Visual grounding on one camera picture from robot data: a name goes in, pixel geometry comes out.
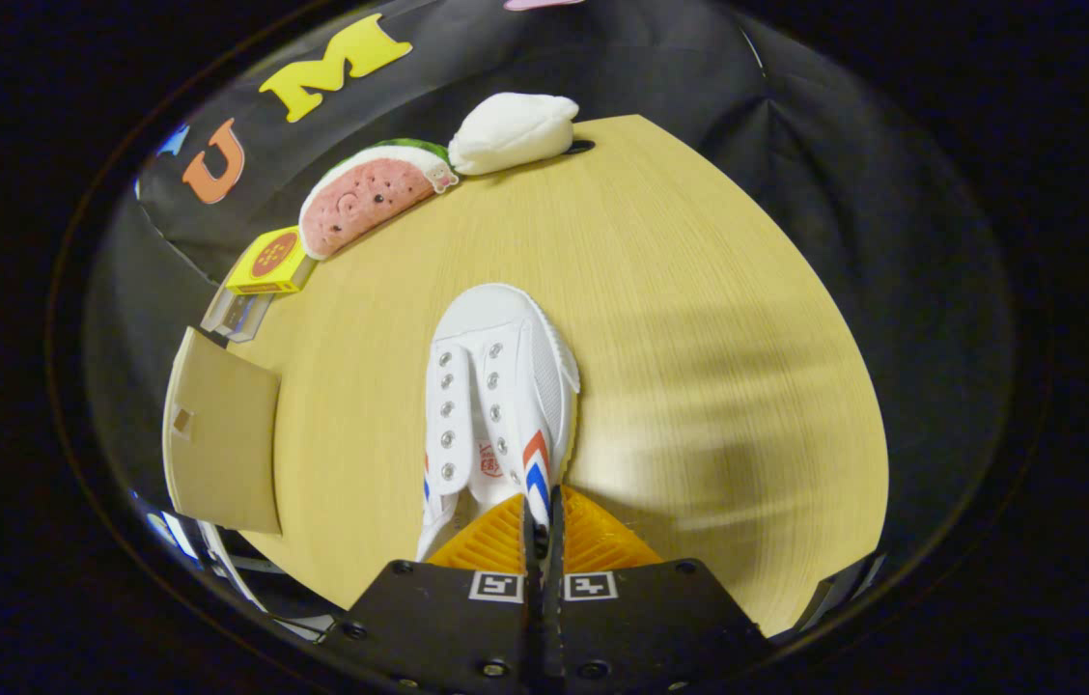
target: shoe logo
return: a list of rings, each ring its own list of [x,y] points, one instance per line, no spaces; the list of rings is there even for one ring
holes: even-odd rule
[[[544,435],[536,430],[536,436],[528,441],[523,450],[523,471],[527,472],[527,492],[533,488],[540,492],[544,509],[549,509],[549,449],[544,446]]]
[[[480,472],[489,478],[501,478],[498,455],[492,453],[492,444],[480,444]]]

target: white plush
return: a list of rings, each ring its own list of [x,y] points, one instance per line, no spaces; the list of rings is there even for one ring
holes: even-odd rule
[[[509,170],[566,153],[579,106],[549,94],[502,92],[486,98],[451,139],[451,164],[461,174]]]

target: round table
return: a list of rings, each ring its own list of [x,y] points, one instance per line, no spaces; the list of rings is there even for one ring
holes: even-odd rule
[[[470,176],[320,263],[228,349],[281,376],[281,534],[244,533],[351,606],[420,533],[425,362],[468,286],[527,291],[579,364],[566,484],[662,557],[702,559],[764,634],[870,553],[889,497],[870,376],[804,256],[640,115],[594,149]]]

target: watermelon plush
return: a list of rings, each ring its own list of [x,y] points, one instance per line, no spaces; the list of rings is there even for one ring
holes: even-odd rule
[[[301,207],[301,242],[318,260],[390,217],[460,182],[446,149],[432,142],[378,142],[326,172]]]

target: yellow letter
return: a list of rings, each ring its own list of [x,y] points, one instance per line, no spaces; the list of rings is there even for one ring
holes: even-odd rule
[[[183,181],[192,186],[192,192],[197,194],[197,199],[212,206],[212,204],[227,197],[228,191],[232,190],[240,174],[244,172],[244,148],[240,141],[235,139],[235,132],[232,132],[232,123],[235,119],[227,119],[227,122],[218,126],[218,131],[209,136],[209,144],[218,146],[219,153],[227,159],[227,170],[223,175],[215,178],[206,168],[206,150],[197,153],[197,156],[188,162],[188,168],[183,170]]]
[[[364,76],[412,51],[412,44],[394,40],[378,26],[381,14],[369,16],[338,32],[326,46],[320,61],[301,61],[284,65],[258,92],[274,92],[287,107],[287,122],[296,123],[320,105],[320,94],[306,87],[338,92],[343,87],[343,66],[352,62],[352,76]]]

